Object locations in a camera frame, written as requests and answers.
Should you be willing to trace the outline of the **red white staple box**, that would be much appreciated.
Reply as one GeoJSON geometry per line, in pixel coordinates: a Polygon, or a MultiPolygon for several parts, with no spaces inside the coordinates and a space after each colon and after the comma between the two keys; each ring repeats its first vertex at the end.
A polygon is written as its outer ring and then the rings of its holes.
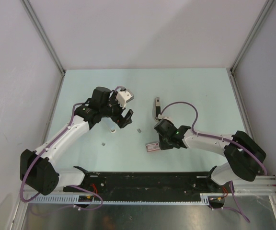
{"type": "Polygon", "coordinates": [[[146,144],[147,152],[154,152],[154,151],[159,151],[159,150],[161,150],[159,142],[152,142],[152,143],[146,144]]]}

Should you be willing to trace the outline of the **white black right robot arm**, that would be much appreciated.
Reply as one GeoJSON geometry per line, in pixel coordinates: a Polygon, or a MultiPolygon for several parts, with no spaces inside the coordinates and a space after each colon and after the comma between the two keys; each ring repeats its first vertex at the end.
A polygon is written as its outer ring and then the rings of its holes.
{"type": "Polygon", "coordinates": [[[211,192],[236,179],[252,182],[259,173],[267,174],[265,151],[243,131],[220,136],[202,134],[189,126],[177,128],[167,119],[161,119],[154,129],[161,150],[200,149],[226,158],[225,164],[214,166],[207,175],[206,188],[211,192]]]}

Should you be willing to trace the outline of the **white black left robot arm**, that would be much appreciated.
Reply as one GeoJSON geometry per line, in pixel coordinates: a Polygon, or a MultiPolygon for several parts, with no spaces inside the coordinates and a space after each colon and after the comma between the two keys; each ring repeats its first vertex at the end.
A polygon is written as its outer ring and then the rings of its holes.
{"type": "Polygon", "coordinates": [[[90,188],[87,171],[79,166],[71,169],[57,169],[57,161],[65,151],[82,135],[103,118],[110,118],[119,128],[132,123],[133,110],[122,115],[126,105],[134,99],[133,93],[123,86],[114,90],[96,87],[92,96],[85,102],[73,105],[70,121],[35,150],[24,150],[20,155],[20,195],[25,185],[37,191],[39,195],[48,195],[56,188],[74,185],[79,191],[90,188]]]}

